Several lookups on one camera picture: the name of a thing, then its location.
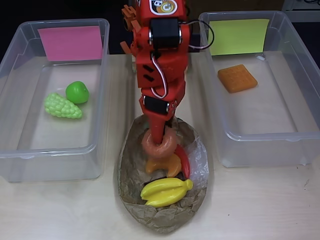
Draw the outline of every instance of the toy apple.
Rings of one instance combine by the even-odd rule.
[[[67,86],[65,95],[74,104],[83,104],[89,99],[89,91],[82,81],[75,81]]]

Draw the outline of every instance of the plastic storage bin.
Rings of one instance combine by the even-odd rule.
[[[100,60],[49,62],[38,29],[99,26]],[[0,176],[9,182],[92,179],[101,174],[109,23],[104,19],[26,22],[19,26],[0,65]],[[45,112],[49,93],[65,96],[74,82],[90,97],[81,119]]]
[[[244,11],[207,12],[199,19],[270,20],[263,53],[205,53],[211,75],[206,97],[221,163],[226,167],[311,163],[320,154],[320,71],[288,17],[279,11]],[[208,27],[202,24],[202,44],[207,39]],[[246,66],[258,86],[230,94],[217,73],[239,64]]]

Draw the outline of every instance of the table surface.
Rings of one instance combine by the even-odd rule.
[[[201,53],[193,53],[190,61],[198,63],[203,58]],[[306,166],[223,167],[210,136],[196,123],[205,125],[205,120],[201,114],[192,116],[188,106],[190,99],[200,99],[192,95],[192,84],[203,77],[197,74],[206,73],[201,64],[193,75],[188,74],[186,96],[177,116],[194,125],[205,139],[210,168],[205,200],[191,221],[174,233],[160,235],[137,223],[118,196],[114,174],[130,122],[140,114],[137,94],[134,112],[126,108],[128,98],[119,94],[120,90],[130,92],[129,86],[135,82],[130,61],[126,55],[109,56],[103,174],[93,180],[59,182],[8,183],[1,178],[1,239],[319,239],[320,160]]]

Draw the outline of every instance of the white cable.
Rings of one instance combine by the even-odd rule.
[[[155,56],[152,57],[152,62],[153,62],[153,65],[155,66],[155,68],[158,70],[160,76],[161,76],[162,83],[163,83],[164,94],[162,96],[160,96],[159,94],[157,94],[156,90],[154,90],[153,87],[151,87],[151,91],[152,91],[153,95],[155,95],[158,99],[164,99],[168,94],[168,86],[167,86],[166,78],[165,78],[165,75],[162,72],[161,68],[159,67],[159,64],[157,63],[157,60],[156,60]]]
[[[214,30],[211,28],[211,26],[208,23],[206,23],[205,21],[202,21],[202,20],[196,19],[196,20],[192,20],[190,22],[186,22],[186,21],[182,22],[182,24],[185,24],[185,25],[191,25],[191,24],[194,24],[194,23],[203,23],[204,25],[206,25],[210,29],[210,31],[212,32],[212,41],[210,43],[208,43],[207,45],[205,45],[205,46],[189,45],[189,47],[192,48],[192,49],[199,49],[199,50],[204,50],[204,49],[209,48],[214,43],[214,40],[215,40]]]

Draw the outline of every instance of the toy banana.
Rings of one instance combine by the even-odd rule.
[[[181,200],[193,185],[190,179],[182,181],[179,178],[163,178],[147,184],[140,196],[147,200],[145,205],[162,208]]]

